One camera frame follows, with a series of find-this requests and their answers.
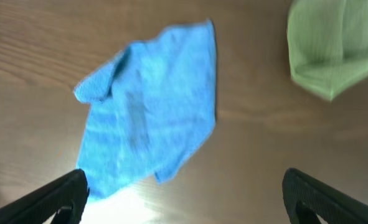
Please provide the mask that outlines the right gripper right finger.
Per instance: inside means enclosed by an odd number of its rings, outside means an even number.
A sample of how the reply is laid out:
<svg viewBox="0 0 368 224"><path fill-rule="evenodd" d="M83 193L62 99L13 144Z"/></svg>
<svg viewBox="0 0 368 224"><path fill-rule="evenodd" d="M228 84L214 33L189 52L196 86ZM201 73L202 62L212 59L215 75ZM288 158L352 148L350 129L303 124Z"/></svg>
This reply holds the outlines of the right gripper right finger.
<svg viewBox="0 0 368 224"><path fill-rule="evenodd" d="M368 224L368 205L295 168L282 182L283 202L291 224Z"/></svg>

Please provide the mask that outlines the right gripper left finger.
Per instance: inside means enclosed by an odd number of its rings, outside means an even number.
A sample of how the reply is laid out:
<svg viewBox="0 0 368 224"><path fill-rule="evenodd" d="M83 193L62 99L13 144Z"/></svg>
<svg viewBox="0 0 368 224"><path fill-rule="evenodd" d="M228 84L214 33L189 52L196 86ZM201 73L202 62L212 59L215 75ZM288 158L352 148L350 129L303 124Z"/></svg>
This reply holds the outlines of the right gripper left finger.
<svg viewBox="0 0 368 224"><path fill-rule="evenodd" d="M0 208L0 224L79 224L90 190L81 169L75 169Z"/></svg>

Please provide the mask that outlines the blue microfiber cloth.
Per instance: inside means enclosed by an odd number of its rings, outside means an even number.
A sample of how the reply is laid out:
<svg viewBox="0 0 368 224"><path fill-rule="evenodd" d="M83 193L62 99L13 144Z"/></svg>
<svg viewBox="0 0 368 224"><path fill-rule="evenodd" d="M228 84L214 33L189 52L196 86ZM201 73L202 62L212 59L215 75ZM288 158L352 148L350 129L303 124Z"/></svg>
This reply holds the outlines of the blue microfiber cloth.
<svg viewBox="0 0 368 224"><path fill-rule="evenodd" d="M77 167L90 200L149 176L173 179L215 128L216 84L210 20L134 41L84 78L74 89L90 107Z"/></svg>

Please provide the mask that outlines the crumpled green microfiber cloth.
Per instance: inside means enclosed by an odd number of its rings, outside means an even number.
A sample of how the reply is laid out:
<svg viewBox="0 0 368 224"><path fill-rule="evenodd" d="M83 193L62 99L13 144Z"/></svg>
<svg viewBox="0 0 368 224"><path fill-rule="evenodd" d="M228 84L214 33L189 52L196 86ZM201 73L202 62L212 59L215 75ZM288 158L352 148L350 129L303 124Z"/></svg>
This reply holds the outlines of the crumpled green microfiber cloth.
<svg viewBox="0 0 368 224"><path fill-rule="evenodd" d="M287 41L291 79L332 101L368 77L368 0L293 1Z"/></svg>

